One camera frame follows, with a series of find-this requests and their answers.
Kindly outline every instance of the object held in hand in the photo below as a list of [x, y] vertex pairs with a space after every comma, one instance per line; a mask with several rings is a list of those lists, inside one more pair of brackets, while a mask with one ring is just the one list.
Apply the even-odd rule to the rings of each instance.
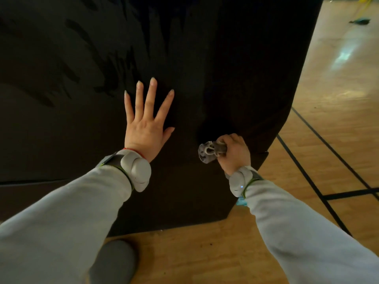
[[223, 142], [206, 142], [199, 146], [199, 158], [204, 163], [210, 163], [226, 151], [227, 147]]

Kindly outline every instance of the shoe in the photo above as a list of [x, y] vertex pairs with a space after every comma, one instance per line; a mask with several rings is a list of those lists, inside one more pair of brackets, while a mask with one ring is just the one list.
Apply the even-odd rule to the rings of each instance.
[[127, 284], [137, 270], [135, 250], [124, 240], [105, 244], [89, 270], [91, 284]]

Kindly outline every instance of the sleeve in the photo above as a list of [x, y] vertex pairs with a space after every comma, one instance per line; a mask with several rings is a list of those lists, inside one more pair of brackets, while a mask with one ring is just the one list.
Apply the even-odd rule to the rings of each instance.
[[131, 185], [102, 166], [0, 225], [0, 283], [82, 283]]
[[291, 284], [374, 284], [379, 258], [339, 227], [270, 181], [245, 190], [260, 234]]

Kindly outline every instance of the white long-sleeved shirt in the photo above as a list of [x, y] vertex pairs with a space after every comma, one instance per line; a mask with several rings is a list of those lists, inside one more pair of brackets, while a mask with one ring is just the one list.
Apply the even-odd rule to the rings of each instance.
[[[121, 205], [127, 177], [97, 167], [0, 225], [0, 283], [79, 284]], [[377, 284], [379, 258], [270, 181], [245, 192], [251, 214], [291, 284]]]

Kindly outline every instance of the light wood flooring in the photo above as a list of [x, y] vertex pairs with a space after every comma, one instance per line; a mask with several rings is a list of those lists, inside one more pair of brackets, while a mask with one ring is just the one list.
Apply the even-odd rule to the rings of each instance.
[[[367, 26], [348, 24], [356, 2], [325, 1], [293, 107], [370, 187], [379, 187], [379, 3]], [[366, 190], [311, 129], [291, 111], [280, 132], [323, 195]], [[335, 222], [276, 139], [260, 173]], [[330, 200], [350, 233], [379, 255], [379, 200], [372, 194]], [[140, 266], [132, 284], [287, 283], [246, 207], [227, 219], [127, 235]]]

